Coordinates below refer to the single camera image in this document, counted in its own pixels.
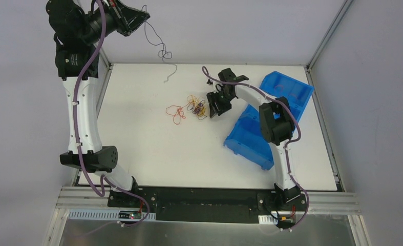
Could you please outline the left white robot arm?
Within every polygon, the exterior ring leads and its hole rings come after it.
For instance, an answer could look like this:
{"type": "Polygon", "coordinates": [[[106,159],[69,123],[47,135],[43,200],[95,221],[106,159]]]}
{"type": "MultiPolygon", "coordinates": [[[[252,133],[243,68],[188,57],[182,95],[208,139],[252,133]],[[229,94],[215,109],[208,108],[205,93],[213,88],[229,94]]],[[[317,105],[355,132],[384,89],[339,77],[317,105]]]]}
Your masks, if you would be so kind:
{"type": "Polygon", "coordinates": [[[59,157],[60,163],[81,170],[85,176],[96,174],[122,191],[120,199],[127,207],[135,207],[140,193],[134,190],[134,177],[118,164],[117,148],[101,142],[95,96],[104,39],[112,32],[131,35],[150,14],[121,1],[93,1],[90,12],[74,1],[48,1],[46,12],[55,32],[55,64],[68,102],[69,144],[59,157]]]}

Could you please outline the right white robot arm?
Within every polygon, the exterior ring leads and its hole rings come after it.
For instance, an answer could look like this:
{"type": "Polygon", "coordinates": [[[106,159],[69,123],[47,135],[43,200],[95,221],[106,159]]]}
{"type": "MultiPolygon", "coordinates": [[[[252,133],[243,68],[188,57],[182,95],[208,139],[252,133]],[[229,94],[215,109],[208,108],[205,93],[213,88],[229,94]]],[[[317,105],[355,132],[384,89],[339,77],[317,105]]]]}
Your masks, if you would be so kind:
{"type": "Polygon", "coordinates": [[[273,98],[267,92],[251,85],[245,75],[236,76],[231,68],[222,70],[218,78],[210,76],[202,67],[208,84],[213,88],[207,94],[209,116],[220,116],[232,108],[233,99],[242,99],[255,108],[259,114],[259,128],[263,139],[269,144],[275,169],[275,205],[288,210],[295,204],[303,188],[294,177],[288,145],[295,140],[294,131],[300,132],[299,125],[290,111],[285,97],[273,98]]]}

